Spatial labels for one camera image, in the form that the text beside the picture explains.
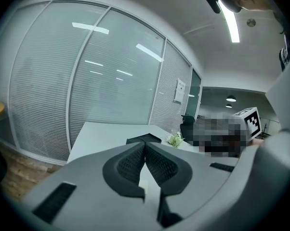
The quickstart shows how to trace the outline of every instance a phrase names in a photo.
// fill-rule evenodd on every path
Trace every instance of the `small plant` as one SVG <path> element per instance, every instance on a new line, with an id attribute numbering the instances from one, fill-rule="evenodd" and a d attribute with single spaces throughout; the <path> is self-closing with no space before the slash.
<path id="1" fill-rule="evenodd" d="M 178 148 L 183 140 L 184 139 L 182 139 L 180 132 L 173 134 L 173 130 L 171 131 L 171 135 L 166 138 L 166 142 L 171 144 L 175 148 Z"/>

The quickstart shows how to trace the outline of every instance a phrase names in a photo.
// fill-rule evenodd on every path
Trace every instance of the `glass partition wall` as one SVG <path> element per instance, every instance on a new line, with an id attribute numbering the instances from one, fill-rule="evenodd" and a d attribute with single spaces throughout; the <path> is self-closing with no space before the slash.
<path id="1" fill-rule="evenodd" d="M 164 35 L 118 9 L 77 1 L 20 8 L 0 36 L 0 141 L 64 164 L 86 121 L 176 130 L 191 73 Z"/>

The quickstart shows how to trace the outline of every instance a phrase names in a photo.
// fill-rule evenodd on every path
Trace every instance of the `window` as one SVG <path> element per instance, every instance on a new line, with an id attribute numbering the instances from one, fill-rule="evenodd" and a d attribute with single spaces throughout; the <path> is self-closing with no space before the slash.
<path id="1" fill-rule="evenodd" d="M 20 148 L 66 161 L 66 98 L 89 29 L 105 8 L 51 3 L 26 34 L 13 66 L 10 112 Z"/>
<path id="2" fill-rule="evenodd" d="M 186 109 L 186 113 L 193 117 L 195 116 L 195 113 L 197 111 L 200 84 L 201 84 L 201 79 L 193 70 L 189 99 L 188 99 L 188 104 L 187 104 L 187 109 Z"/>
<path id="3" fill-rule="evenodd" d="M 110 10 L 80 59 L 70 104 L 74 143 L 84 122 L 148 124 L 164 39 Z"/>
<path id="4" fill-rule="evenodd" d="M 177 80 L 185 83 L 185 95 L 181 103 L 174 102 Z M 185 114 L 190 90 L 191 68 L 181 54 L 168 42 L 166 44 L 156 102 L 150 124 L 171 132 L 177 132 L 181 115 Z"/>
<path id="5" fill-rule="evenodd" d="M 11 70 L 26 32 L 47 4 L 48 2 L 17 10 L 0 35 L 0 103 L 5 105 L 5 113 L 0 116 L 0 138 L 11 145 L 15 145 L 8 118 Z"/>

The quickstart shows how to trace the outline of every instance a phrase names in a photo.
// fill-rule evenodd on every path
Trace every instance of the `white desk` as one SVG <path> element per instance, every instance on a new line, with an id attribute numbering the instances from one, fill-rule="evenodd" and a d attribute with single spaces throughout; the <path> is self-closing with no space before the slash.
<path id="1" fill-rule="evenodd" d="M 85 122 L 68 158 L 68 163 L 82 156 L 102 152 L 117 146 L 125 145 L 126 140 L 144 134 L 152 135 L 162 140 L 161 144 L 171 146 L 166 142 L 170 135 L 156 125 L 122 125 Z M 197 146 L 182 142 L 178 149 L 202 153 Z"/>
<path id="2" fill-rule="evenodd" d="M 68 163 L 82 156 L 112 149 L 125 145 L 126 140 L 151 133 L 162 140 L 161 144 L 171 146 L 166 142 L 170 135 L 168 132 L 155 125 L 121 125 L 85 122 L 68 158 Z M 178 149 L 201 153 L 198 147 L 182 142 Z M 140 175 L 140 187 L 145 189 L 145 208 L 148 215 L 157 217 L 160 187 L 155 182 L 146 164 Z"/>

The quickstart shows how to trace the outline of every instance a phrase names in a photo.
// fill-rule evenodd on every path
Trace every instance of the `glass door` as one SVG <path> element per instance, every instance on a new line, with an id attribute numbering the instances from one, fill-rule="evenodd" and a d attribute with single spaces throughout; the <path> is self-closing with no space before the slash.
<path id="1" fill-rule="evenodd" d="M 198 77 L 196 72 L 193 70 L 188 105 L 187 105 L 187 109 L 185 111 L 186 114 L 193 116 L 193 117 L 195 116 L 195 113 L 197 111 L 200 85 L 201 85 L 201 79 Z"/>

